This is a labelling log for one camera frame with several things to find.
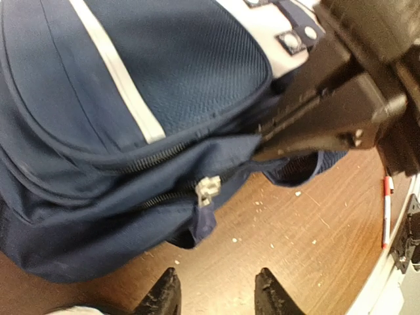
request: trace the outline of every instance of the white shoe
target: white shoe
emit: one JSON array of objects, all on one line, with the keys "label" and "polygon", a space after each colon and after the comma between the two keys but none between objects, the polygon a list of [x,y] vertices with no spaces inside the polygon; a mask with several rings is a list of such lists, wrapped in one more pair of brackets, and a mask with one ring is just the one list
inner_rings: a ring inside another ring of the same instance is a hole
[{"label": "white shoe", "polygon": [[46,315],[106,315],[95,308],[84,306],[73,306],[65,310],[55,310]]}]

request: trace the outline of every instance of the brown wooden surface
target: brown wooden surface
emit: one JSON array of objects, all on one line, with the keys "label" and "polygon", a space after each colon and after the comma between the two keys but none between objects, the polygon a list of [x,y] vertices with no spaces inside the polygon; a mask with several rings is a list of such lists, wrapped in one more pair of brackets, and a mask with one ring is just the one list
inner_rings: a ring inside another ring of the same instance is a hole
[{"label": "brown wooden surface", "polygon": [[[0,314],[42,314],[69,303],[130,310],[169,266],[182,282],[183,314],[254,314],[254,278],[262,267],[308,314],[344,314],[381,253],[382,178],[376,151],[353,152],[298,189],[255,175],[217,213],[218,228],[197,249],[163,244],[88,283],[51,284],[0,254]],[[395,178],[393,223],[409,183]]]}]

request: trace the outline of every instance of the blue strap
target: blue strap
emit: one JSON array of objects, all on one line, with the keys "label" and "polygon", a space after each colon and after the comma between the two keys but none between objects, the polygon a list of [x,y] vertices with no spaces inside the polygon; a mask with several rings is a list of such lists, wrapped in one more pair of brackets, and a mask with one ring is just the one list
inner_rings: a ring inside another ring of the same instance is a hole
[{"label": "blue strap", "polygon": [[[304,49],[311,49],[318,40],[324,35],[322,29],[315,23],[315,21],[307,15],[307,13],[300,8],[300,6],[294,4],[290,0],[273,1],[273,4],[283,13],[283,15],[290,21],[292,30],[285,33],[279,34],[278,40],[288,53],[293,56],[301,52]],[[307,29],[315,32],[316,36],[311,37],[307,34]],[[298,42],[301,43],[298,48],[289,47],[287,42],[284,40],[287,34],[297,38]]]}]

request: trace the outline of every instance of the backpack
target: backpack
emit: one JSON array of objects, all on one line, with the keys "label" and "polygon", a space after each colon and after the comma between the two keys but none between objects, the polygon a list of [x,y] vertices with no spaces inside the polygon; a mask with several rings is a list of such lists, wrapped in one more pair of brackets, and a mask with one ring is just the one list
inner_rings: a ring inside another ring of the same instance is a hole
[{"label": "backpack", "polygon": [[296,186],[330,168],[344,152],[252,159],[321,36],[291,1],[2,0],[0,250],[90,280],[193,248],[252,172]]}]

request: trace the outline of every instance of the red and white object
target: red and white object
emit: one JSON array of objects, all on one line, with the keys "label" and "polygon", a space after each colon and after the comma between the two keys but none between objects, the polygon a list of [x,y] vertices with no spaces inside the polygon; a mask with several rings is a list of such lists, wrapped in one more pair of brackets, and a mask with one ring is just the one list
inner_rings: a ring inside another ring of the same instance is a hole
[{"label": "red and white object", "polygon": [[391,230],[391,179],[390,176],[386,176],[384,179],[384,214],[383,214],[383,239],[382,248],[385,249],[389,245],[390,230]]}]

